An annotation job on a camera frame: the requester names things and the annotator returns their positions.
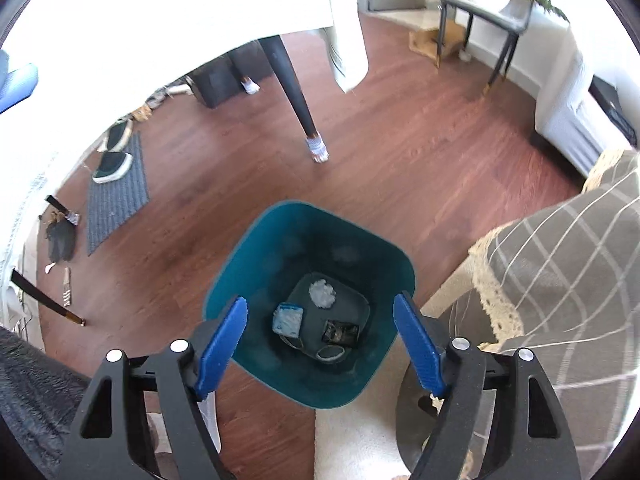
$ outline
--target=silver screw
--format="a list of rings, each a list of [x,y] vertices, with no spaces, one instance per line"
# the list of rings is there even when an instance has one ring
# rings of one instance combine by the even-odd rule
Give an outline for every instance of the silver screw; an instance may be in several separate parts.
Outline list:
[[[185,339],[176,339],[169,345],[169,348],[172,350],[172,352],[176,352],[177,354],[179,354],[180,352],[184,352],[187,348],[189,348],[189,342]]]
[[[113,350],[109,350],[107,352],[107,361],[110,363],[115,363],[122,359],[122,350],[118,350],[114,348]]]
[[[520,350],[518,350],[518,355],[520,359],[523,359],[525,361],[533,361],[533,352],[528,348],[521,348]]]
[[[469,348],[469,341],[467,341],[463,337],[455,337],[451,342],[451,345],[453,346],[453,348],[456,348],[458,350],[467,350]]]

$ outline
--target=blue sponge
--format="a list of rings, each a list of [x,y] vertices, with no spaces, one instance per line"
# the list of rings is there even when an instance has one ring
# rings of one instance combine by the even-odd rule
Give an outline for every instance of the blue sponge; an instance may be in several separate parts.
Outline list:
[[[304,312],[301,306],[293,303],[279,304],[273,313],[271,330],[284,337],[298,337]]]

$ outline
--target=white tablecloth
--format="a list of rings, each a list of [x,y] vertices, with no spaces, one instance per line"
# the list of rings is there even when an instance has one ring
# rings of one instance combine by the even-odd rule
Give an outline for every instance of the white tablecloth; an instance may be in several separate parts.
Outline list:
[[[114,120],[157,88],[251,40],[321,29],[340,87],[368,69],[356,0],[31,0],[2,49],[40,81],[0,115],[4,292],[44,197]]]

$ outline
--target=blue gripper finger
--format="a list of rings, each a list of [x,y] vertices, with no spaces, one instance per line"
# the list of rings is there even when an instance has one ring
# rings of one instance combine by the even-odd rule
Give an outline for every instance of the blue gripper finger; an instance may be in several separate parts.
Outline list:
[[[442,379],[442,354],[422,325],[414,302],[405,294],[394,298],[394,323],[414,364],[420,385],[434,396],[442,396],[447,385]]]
[[[239,296],[220,322],[198,363],[198,379],[193,387],[198,399],[205,399],[220,384],[229,359],[244,332],[247,315],[246,300]]]
[[[3,72],[4,66],[0,66],[0,114],[29,97],[38,84],[38,69],[33,63],[7,74]]]

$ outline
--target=sneaker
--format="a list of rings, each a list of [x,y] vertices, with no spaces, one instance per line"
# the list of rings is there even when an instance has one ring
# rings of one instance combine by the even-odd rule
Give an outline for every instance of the sneaker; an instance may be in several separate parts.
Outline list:
[[[146,100],[146,105],[152,110],[155,110],[156,108],[159,108],[160,105],[164,102],[166,96],[166,90],[164,88],[159,88],[151,94],[149,99]]]
[[[244,91],[247,92],[249,95],[253,95],[257,93],[258,90],[260,89],[257,83],[254,83],[250,77],[243,77],[240,80],[240,82],[242,83],[242,87],[244,88]]]
[[[133,156],[124,152],[105,152],[102,154],[100,166],[94,171],[92,179],[96,184],[106,184],[121,179],[127,174]]]
[[[109,128],[107,135],[104,137],[97,151],[100,153],[121,152],[129,142],[132,131],[133,121],[131,119],[114,124]]]

